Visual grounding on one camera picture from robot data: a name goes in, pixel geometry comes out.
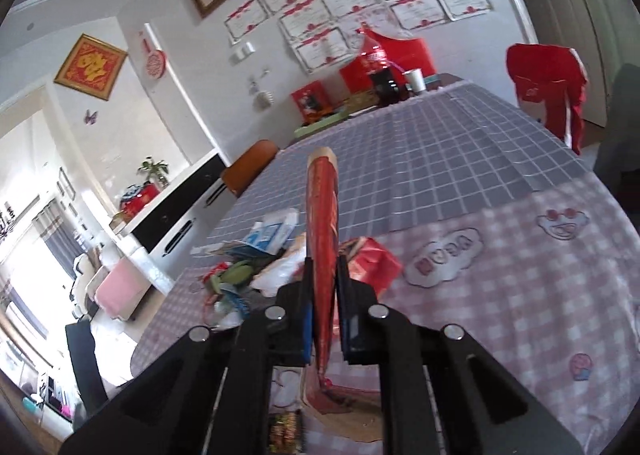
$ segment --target wooden floor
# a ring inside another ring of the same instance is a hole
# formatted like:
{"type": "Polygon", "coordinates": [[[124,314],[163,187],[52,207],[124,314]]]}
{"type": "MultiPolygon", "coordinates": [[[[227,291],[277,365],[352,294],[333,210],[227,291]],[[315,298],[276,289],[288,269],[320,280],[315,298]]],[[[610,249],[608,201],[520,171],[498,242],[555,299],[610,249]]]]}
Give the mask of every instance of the wooden floor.
{"type": "Polygon", "coordinates": [[[591,144],[602,142],[603,139],[604,128],[586,120],[584,122],[584,133],[582,134],[582,147],[586,148],[591,144]]]}

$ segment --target potted plant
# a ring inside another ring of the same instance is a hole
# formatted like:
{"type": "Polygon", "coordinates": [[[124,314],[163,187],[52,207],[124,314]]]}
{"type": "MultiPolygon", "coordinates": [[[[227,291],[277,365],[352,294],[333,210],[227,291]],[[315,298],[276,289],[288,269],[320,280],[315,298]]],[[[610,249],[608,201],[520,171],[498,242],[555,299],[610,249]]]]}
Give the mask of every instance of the potted plant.
{"type": "Polygon", "coordinates": [[[161,190],[169,186],[169,165],[160,160],[155,162],[153,157],[149,156],[142,161],[142,166],[138,168],[138,173],[146,175],[146,181],[151,181],[158,186],[161,190]]]}

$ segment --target pink checkered tablecloth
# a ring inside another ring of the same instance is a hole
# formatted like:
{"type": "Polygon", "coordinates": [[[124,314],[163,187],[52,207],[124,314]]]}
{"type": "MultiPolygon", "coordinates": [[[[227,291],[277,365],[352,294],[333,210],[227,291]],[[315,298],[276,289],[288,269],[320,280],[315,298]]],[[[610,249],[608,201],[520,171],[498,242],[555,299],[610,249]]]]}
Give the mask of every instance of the pink checkered tablecloth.
{"type": "MultiPolygon", "coordinates": [[[[405,266],[383,303],[418,325],[461,324],[588,455],[600,453],[640,397],[640,239],[593,174],[499,208],[376,239],[405,266]],[[458,258],[458,268],[440,277],[448,281],[416,271],[424,256],[444,265],[444,251],[457,252],[447,249],[457,231],[476,243],[473,258],[458,258]],[[578,354],[592,363],[580,365],[580,377],[572,365],[578,354]]],[[[134,375],[200,324],[203,294],[190,287],[206,271],[183,273],[143,334],[131,360],[134,375]]],[[[336,385],[378,388],[377,368],[348,367],[339,342],[327,375],[336,385]]],[[[308,453],[382,453],[381,442],[334,437],[313,418],[307,426],[308,453]]]]}

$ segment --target red plastic bottle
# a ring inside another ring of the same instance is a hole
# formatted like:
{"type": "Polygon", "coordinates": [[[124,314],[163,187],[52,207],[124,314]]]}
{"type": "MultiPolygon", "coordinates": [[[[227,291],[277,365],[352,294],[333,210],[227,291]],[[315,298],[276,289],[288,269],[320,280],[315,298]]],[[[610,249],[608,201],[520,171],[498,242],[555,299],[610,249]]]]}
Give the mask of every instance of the red plastic bottle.
{"type": "Polygon", "coordinates": [[[364,42],[358,59],[362,67],[367,71],[367,75],[373,83],[373,87],[378,95],[380,106],[387,106],[400,101],[400,88],[391,73],[389,61],[382,45],[367,35],[362,28],[357,32],[362,34],[364,42]]]}

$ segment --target drawer handle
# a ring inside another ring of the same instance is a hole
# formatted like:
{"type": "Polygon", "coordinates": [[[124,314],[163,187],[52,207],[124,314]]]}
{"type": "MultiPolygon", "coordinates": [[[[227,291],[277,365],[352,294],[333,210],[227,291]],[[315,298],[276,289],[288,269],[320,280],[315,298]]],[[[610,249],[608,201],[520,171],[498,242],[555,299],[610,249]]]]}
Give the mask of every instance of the drawer handle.
{"type": "Polygon", "coordinates": [[[220,197],[220,194],[226,189],[226,184],[222,184],[222,186],[219,186],[212,194],[209,195],[209,197],[207,197],[206,202],[204,203],[204,207],[208,208],[210,205],[213,204],[213,202],[216,201],[216,199],[218,197],[220,197]]]}
{"type": "Polygon", "coordinates": [[[175,247],[178,244],[180,244],[181,239],[183,239],[187,235],[187,233],[189,232],[189,230],[191,228],[193,228],[193,220],[189,220],[185,225],[183,225],[180,228],[180,231],[175,233],[174,237],[169,241],[168,244],[166,244],[166,247],[164,248],[164,253],[162,254],[162,257],[165,257],[170,252],[172,252],[172,250],[174,250],[175,247]]]}

